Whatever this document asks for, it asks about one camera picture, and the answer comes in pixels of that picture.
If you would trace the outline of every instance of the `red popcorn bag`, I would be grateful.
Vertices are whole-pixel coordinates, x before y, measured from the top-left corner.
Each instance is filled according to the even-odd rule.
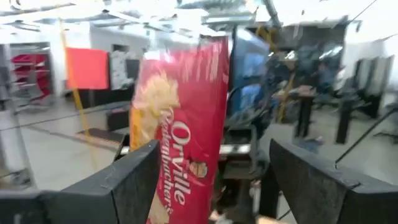
[[[130,111],[130,148],[160,141],[150,224],[204,224],[210,214],[228,91],[228,40],[147,52]]]

